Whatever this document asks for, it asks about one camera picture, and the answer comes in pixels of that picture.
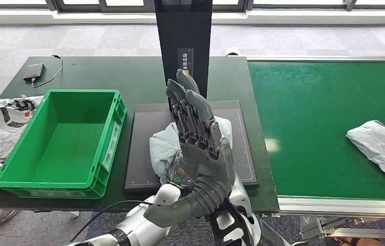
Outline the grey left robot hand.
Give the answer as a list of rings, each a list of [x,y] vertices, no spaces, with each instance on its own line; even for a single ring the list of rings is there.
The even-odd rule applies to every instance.
[[[191,191],[194,187],[193,180],[185,172],[183,154],[180,150],[176,152],[168,166],[166,179],[168,182],[179,187],[183,191]]]

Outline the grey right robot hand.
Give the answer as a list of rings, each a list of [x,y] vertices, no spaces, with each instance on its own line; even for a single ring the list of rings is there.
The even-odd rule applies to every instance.
[[[167,81],[166,95],[178,128],[185,171],[195,181],[185,197],[172,204],[158,202],[148,207],[144,217],[161,228],[214,212],[236,179],[229,140],[222,136],[194,79],[178,69],[176,79]]]

